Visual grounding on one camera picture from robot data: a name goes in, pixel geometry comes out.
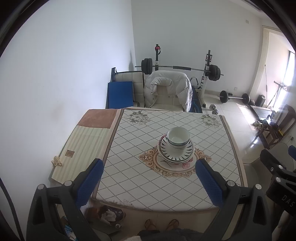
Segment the white bowl dark rim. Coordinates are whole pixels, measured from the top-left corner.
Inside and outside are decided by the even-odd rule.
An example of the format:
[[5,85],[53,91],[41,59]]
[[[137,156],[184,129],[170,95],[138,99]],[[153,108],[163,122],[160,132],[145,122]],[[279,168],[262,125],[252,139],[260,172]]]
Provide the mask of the white bowl dark rim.
[[177,149],[183,149],[190,140],[190,133],[182,127],[174,127],[167,132],[168,143]]

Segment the dark wooden chair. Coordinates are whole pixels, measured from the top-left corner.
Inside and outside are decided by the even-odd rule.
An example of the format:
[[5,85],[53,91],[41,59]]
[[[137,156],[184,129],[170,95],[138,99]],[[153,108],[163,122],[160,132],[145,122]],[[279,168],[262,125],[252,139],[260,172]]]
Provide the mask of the dark wooden chair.
[[255,140],[259,138],[265,149],[279,143],[295,126],[295,109],[288,104],[282,106],[274,117],[261,122]]

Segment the bag on floor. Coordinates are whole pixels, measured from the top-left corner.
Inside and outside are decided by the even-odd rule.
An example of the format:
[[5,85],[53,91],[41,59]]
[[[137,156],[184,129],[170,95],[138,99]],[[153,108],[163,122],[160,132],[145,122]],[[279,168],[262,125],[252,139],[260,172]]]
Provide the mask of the bag on floor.
[[126,214],[120,208],[103,205],[100,207],[89,208],[87,211],[87,217],[89,220],[99,220],[106,225],[116,226],[125,219]]

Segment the crumpled tissue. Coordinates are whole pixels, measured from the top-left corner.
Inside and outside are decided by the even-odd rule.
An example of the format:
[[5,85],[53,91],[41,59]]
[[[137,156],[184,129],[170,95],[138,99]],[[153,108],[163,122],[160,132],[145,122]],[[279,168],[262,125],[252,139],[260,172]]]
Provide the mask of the crumpled tissue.
[[63,164],[61,163],[60,157],[59,156],[54,156],[53,160],[51,161],[51,163],[53,164],[54,167],[56,166],[63,166]]

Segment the brown striped cloth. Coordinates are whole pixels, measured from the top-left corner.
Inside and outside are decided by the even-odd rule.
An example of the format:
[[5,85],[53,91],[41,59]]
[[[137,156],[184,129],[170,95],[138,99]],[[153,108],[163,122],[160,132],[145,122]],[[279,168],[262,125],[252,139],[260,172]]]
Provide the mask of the brown striped cloth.
[[64,145],[52,179],[61,184],[73,181],[94,159],[105,162],[121,117],[121,109],[88,110]]

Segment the right sandal foot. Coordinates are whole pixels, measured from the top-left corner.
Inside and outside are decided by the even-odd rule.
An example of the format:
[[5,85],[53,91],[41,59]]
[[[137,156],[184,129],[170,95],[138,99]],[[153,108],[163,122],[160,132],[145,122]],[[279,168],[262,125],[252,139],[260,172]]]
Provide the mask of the right sandal foot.
[[173,219],[170,221],[170,223],[168,224],[167,228],[166,228],[166,231],[169,231],[169,230],[174,230],[176,228],[179,227],[179,221],[177,219]]

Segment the sandal foot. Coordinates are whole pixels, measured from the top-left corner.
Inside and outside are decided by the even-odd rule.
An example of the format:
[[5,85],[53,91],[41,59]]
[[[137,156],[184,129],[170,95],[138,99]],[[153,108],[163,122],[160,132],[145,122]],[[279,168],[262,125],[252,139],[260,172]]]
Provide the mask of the sandal foot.
[[151,219],[146,220],[144,226],[148,231],[157,230],[155,223]]
[[176,228],[179,227],[179,221],[177,219],[173,219],[170,221],[170,223],[168,224],[167,228],[166,228],[166,231],[169,231],[169,230],[174,230]]

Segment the small black bin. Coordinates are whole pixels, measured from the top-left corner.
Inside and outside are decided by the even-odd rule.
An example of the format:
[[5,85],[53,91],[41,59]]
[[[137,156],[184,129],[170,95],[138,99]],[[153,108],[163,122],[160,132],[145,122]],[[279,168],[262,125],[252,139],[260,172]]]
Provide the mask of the small black bin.
[[260,94],[255,102],[255,105],[258,107],[263,107],[266,101],[266,97],[263,94]]

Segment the left sandal foot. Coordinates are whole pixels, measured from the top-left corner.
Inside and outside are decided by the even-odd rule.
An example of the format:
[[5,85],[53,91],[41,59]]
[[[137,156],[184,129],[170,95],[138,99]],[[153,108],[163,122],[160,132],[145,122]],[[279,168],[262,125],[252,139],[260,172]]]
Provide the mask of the left sandal foot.
[[155,223],[151,219],[146,220],[144,226],[148,231],[157,230]]

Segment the chrome dumbbell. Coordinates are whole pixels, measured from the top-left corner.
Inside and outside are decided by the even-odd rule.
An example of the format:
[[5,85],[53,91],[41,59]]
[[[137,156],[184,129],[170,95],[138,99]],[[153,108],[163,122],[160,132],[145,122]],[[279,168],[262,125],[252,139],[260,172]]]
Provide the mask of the chrome dumbbell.
[[210,104],[209,110],[211,111],[211,114],[213,114],[213,115],[219,114],[219,110],[217,109],[215,104]]

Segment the black blue exercise mat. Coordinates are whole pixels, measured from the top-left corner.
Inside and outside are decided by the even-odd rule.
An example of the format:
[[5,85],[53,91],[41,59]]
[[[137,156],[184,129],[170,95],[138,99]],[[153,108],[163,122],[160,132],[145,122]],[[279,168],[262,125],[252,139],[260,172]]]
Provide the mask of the black blue exercise mat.
[[192,92],[193,92],[193,95],[192,95],[192,101],[191,101],[191,108],[189,112],[203,113],[198,94],[196,92],[196,89],[193,86],[192,86]]

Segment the barbell on floor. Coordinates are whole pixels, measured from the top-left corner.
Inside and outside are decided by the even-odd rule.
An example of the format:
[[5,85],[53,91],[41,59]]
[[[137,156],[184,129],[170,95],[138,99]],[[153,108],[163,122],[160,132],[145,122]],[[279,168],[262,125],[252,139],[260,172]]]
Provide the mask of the barbell on floor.
[[219,94],[219,99],[222,103],[228,102],[230,99],[240,99],[244,105],[248,105],[250,102],[250,97],[248,94],[244,93],[241,97],[233,96],[231,93],[222,90]]

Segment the barbell on rack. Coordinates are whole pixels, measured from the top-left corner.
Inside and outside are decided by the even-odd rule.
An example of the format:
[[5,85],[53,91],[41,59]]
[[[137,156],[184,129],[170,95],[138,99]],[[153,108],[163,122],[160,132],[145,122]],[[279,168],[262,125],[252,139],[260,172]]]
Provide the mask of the barbell on rack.
[[135,68],[140,68],[141,71],[144,74],[152,74],[153,68],[156,70],[157,68],[171,68],[171,69],[177,69],[177,70],[185,70],[185,71],[199,71],[203,72],[206,77],[208,77],[211,81],[217,81],[220,79],[223,74],[221,73],[221,70],[216,65],[209,65],[209,69],[196,69],[191,67],[185,67],[185,66],[168,66],[168,65],[153,65],[152,64],[152,58],[145,58],[142,60],[141,65],[135,66]]

